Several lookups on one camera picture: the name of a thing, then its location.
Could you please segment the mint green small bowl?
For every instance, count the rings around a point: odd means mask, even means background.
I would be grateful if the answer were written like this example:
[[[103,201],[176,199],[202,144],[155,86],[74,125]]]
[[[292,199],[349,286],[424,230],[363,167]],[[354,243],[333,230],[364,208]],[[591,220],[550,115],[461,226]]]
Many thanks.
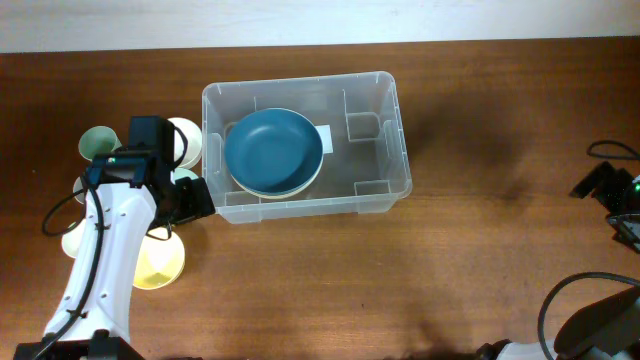
[[[181,180],[181,179],[191,179],[191,180],[197,180],[199,179],[199,176],[197,174],[195,174],[194,172],[192,172],[189,169],[185,169],[185,168],[176,168],[173,172],[173,179],[175,181],[177,180]]]

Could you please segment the yellow small bowl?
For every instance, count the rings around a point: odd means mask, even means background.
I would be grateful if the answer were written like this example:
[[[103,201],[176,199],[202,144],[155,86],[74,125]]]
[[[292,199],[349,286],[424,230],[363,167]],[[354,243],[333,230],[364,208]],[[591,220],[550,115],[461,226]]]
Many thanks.
[[[142,241],[133,286],[156,290],[173,283],[185,266],[185,247],[176,232],[152,229]]]

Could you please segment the white label in bin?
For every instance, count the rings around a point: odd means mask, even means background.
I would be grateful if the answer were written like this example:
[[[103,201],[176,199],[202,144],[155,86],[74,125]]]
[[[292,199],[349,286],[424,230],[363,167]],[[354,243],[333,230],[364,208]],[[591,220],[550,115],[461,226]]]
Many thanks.
[[[333,152],[331,127],[329,125],[319,125],[316,126],[316,130],[321,139],[323,153],[331,154]]]

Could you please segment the grey translucent cup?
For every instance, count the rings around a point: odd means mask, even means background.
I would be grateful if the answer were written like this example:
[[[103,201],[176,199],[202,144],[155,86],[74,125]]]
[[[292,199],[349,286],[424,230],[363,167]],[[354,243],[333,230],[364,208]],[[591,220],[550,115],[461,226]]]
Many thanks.
[[[84,190],[83,182],[82,182],[82,179],[80,177],[78,177],[74,182],[73,192],[75,193],[74,199],[78,203],[84,204],[85,203],[86,192]]]

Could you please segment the mint green cup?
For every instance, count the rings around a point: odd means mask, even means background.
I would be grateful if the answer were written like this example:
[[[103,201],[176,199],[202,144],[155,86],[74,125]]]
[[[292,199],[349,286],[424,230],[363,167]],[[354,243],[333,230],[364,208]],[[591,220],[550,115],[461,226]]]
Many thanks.
[[[95,126],[81,136],[78,150],[84,159],[92,161],[97,154],[110,153],[121,146],[122,144],[112,128]]]

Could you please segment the white small bowl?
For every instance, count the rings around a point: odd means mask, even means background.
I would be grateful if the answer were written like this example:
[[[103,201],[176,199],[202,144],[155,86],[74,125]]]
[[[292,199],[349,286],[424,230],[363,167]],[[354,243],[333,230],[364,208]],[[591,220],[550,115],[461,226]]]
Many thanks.
[[[185,152],[179,167],[191,169],[199,162],[202,155],[202,131],[196,123],[186,118],[172,117],[169,121],[180,129],[187,139],[187,147],[184,147],[180,135],[175,134],[174,157],[178,160]]]

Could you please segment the cream cup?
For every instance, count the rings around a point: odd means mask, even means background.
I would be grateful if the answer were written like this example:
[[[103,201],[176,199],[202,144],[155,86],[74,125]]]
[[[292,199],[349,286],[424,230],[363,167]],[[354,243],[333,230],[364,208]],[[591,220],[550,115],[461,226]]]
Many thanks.
[[[76,258],[80,245],[82,243],[82,236],[84,232],[86,221],[81,220],[80,222],[72,223],[68,232],[66,232],[61,239],[61,247],[63,252],[71,257]]]

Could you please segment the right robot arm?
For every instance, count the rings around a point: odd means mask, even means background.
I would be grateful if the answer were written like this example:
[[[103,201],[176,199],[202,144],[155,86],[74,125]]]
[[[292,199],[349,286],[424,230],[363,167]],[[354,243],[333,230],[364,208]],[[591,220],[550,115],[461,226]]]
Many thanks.
[[[570,192],[575,198],[591,196],[608,211],[606,222],[615,230],[614,240],[639,251],[639,178],[609,162],[597,165]],[[622,283],[626,290],[578,310],[551,340],[545,337],[544,320],[552,300],[566,286],[579,280],[602,279]],[[503,340],[485,344],[476,359],[637,359],[639,357],[639,281],[607,273],[571,275],[548,293],[537,318],[538,341],[521,344]]]

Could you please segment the clear plastic storage bin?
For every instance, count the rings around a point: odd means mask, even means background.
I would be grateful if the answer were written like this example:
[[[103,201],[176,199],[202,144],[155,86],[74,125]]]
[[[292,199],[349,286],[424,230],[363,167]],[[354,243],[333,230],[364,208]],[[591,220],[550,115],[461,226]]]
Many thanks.
[[[245,116],[295,111],[331,127],[309,187],[284,199],[257,197],[230,175],[224,147]],[[202,175],[218,215],[231,224],[337,213],[383,213],[408,196],[412,178],[396,81],[385,71],[212,83],[202,92]]]

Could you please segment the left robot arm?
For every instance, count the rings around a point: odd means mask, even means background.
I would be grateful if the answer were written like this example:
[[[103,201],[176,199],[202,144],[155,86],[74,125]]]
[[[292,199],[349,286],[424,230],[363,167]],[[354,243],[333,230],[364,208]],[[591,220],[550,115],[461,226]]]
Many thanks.
[[[176,179],[174,141],[184,133],[159,116],[134,116],[129,143],[96,155],[81,176],[85,228],[63,297],[41,341],[17,359],[137,359],[129,313],[142,241],[214,214],[203,178]]]

